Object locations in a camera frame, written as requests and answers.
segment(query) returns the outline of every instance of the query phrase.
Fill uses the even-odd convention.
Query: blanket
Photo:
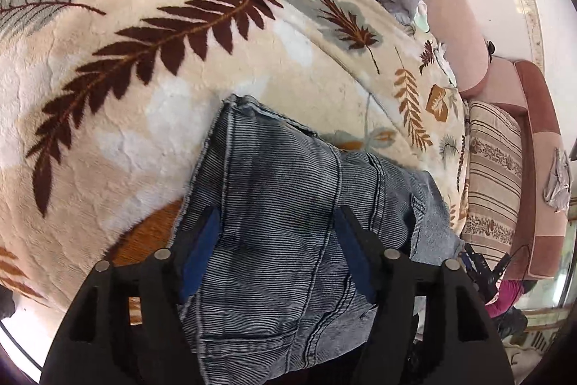
[[[464,107],[437,49],[376,0],[0,0],[0,282],[66,309],[178,207],[231,93],[430,172],[458,233]]]

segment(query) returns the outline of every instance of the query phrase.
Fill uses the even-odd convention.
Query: wire
[[[527,276],[527,272],[529,271],[529,261],[531,260],[531,249],[529,248],[529,244],[525,244],[525,245],[521,245],[519,248],[517,248],[515,250],[515,252],[511,255],[511,260],[509,261],[509,263],[507,264],[507,266],[509,266],[509,264],[511,264],[511,262],[513,261],[513,258],[515,258],[515,255],[517,254],[517,252],[521,249],[521,248],[526,248],[527,249],[527,264],[525,265],[525,272],[523,273],[523,277],[521,278],[521,281],[519,282],[519,287],[517,288],[517,292],[515,294],[515,296],[513,297],[513,300],[511,301],[511,304],[509,305],[509,307],[507,307],[507,310],[505,310],[505,312],[503,312],[503,314],[501,314],[501,319],[499,320],[499,325],[498,327],[501,326],[501,323],[503,322],[503,317],[502,315],[504,315],[504,313],[508,312],[511,307],[513,307],[513,305],[515,304],[515,302],[518,300],[518,298],[520,297],[520,292],[521,289],[523,287],[523,281],[525,280],[525,277]]]
[[[40,372],[42,372],[42,367],[40,367],[40,366],[38,365],[38,363],[30,356],[30,354],[28,354],[28,353],[24,350],[24,348],[18,344],[18,341],[16,341],[16,340],[14,339],[14,337],[10,334],[10,332],[6,329],[6,326],[5,326],[5,324],[4,324],[2,321],[0,321],[0,328],[2,328],[2,331],[6,334],[6,336],[8,337],[8,339],[14,343],[14,346],[16,346],[16,347],[18,348],[18,350],[19,350],[22,354],[24,354],[24,357],[25,357],[26,359],[28,359],[28,360],[33,364],[34,367],[36,367]]]

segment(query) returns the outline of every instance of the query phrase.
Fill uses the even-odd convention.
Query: striped denim jeans
[[[207,385],[260,385],[367,340],[376,306],[357,293],[332,229],[340,205],[414,261],[461,251],[427,172],[338,150],[252,97],[223,102],[174,226],[220,209],[203,281],[180,306]]]

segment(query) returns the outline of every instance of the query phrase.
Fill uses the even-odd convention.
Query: magenta shirt
[[[501,282],[501,286],[499,287],[499,296],[497,297],[497,300],[490,305],[486,305],[485,309],[491,318],[498,317],[507,312],[509,307],[514,305],[522,295],[523,284],[521,284],[521,281],[504,280]]]

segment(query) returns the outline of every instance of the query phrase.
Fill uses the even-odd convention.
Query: person
[[[503,280],[499,286],[497,300],[485,306],[491,318],[498,317],[507,312],[523,295],[531,292],[537,281]]]

